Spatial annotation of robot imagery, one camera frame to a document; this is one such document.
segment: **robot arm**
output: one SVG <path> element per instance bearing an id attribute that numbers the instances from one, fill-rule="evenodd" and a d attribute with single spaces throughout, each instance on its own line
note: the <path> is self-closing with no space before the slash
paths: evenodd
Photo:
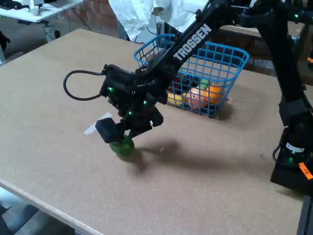
<path id="1" fill-rule="evenodd" d="M 106 118 L 97 122 L 96 128 L 103 140 L 120 142 L 126 130 L 130 130 L 129 137 L 133 138 L 151 130 L 152 126 L 161 125 L 163 117 L 155 104 L 166 104 L 166 88 L 183 63 L 223 25 L 256 27 L 271 51 L 282 92 L 279 112 L 285 130 L 273 153 L 276 165 L 271 180 L 313 195 L 312 182 L 299 168 L 299 163 L 303 163 L 313 170 L 313 108 L 304 94 L 288 36 L 288 20 L 312 23 L 313 12 L 291 8 L 290 0 L 287 2 L 286 5 L 281 0 L 258 0 L 248 8 L 233 6 L 230 0 L 211 0 L 202 11 L 196 12 L 196 20 L 185 32 L 176 35 L 175 43 L 157 54 L 147 66 L 132 73 L 105 65 L 100 75 L 106 75 L 106 79 L 99 94 L 109 98 L 121 121 L 115 124 Z M 67 78 L 64 88 L 68 93 Z"/>

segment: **green fruit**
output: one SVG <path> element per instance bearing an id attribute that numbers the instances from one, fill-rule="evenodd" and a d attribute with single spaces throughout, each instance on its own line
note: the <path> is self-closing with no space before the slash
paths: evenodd
<path id="1" fill-rule="evenodd" d="M 110 148 L 113 150 L 113 152 L 121 157 L 131 155 L 135 149 L 133 140 L 128 136 L 124 137 L 125 138 L 121 142 L 110 143 Z"/>
<path id="2" fill-rule="evenodd" d="M 210 86 L 210 81 L 207 78 L 202 78 L 200 80 L 200 88 L 206 90 Z"/>

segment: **cork board surface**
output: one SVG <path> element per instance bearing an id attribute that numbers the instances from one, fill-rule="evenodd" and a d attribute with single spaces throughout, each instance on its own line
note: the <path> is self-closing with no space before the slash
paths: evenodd
<path id="1" fill-rule="evenodd" d="M 0 67 L 0 185 L 86 234 L 296 234 L 302 196 L 269 181 L 283 130 L 274 77 L 242 71 L 221 120 L 158 105 L 164 124 L 134 139 L 133 163 L 84 135 L 117 111 L 67 97 L 65 74 L 133 71 L 138 46 L 76 30 Z M 102 81 L 68 88 L 89 96 Z"/>

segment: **orange fruit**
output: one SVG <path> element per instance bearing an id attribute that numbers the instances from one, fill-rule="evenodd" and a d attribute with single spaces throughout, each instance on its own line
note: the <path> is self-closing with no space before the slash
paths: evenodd
<path id="1" fill-rule="evenodd" d="M 210 104 L 220 104 L 224 97 L 223 87 L 211 85 L 207 89 Z"/>
<path id="2" fill-rule="evenodd" d="M 186 102 L 189 103 L 192 109 L 199 109 L 205 107 L 208 101 L 208 91 L 199 88 L 192 88 L 186 95 Z"/>

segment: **blue wire basket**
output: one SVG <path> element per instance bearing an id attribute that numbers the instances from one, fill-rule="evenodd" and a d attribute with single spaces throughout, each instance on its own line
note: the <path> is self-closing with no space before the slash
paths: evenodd
<path id="1" fill-rule="evenodd" d="M 174 44 L 174 34 L 162 34 L 134 53 L 139 67 Z M 239 48 L 206 42 L 180 68 L 167 89 L 167 103 L 213 118 L 249 60 Z"/>

